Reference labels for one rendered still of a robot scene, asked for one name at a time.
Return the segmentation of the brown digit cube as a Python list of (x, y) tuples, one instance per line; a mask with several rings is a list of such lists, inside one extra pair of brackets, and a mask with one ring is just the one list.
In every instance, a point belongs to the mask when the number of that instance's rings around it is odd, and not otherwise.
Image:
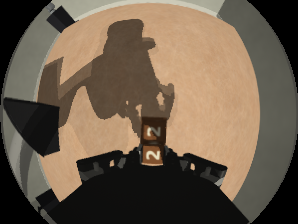
[(163, 142), (144, 141), (143, 160), (144, 164), (163, 164)]
[(164, 121), (144, 121), (143, 140), (144, 141), (164, 141)]

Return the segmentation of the brown wooden tray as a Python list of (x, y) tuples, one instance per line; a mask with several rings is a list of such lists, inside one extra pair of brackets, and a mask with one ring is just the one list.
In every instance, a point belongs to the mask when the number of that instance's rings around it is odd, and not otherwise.
[(162, 120), (162, 121), (165, 122), (163, 144), (166, 145), (167, 118), (164, 118), (164, 117), (142, 117), (141, 118), (141, 144), (144, 143), (144, 141), (143, 141), (143, 128), (144, 128), (144, 121), (145, 120)]

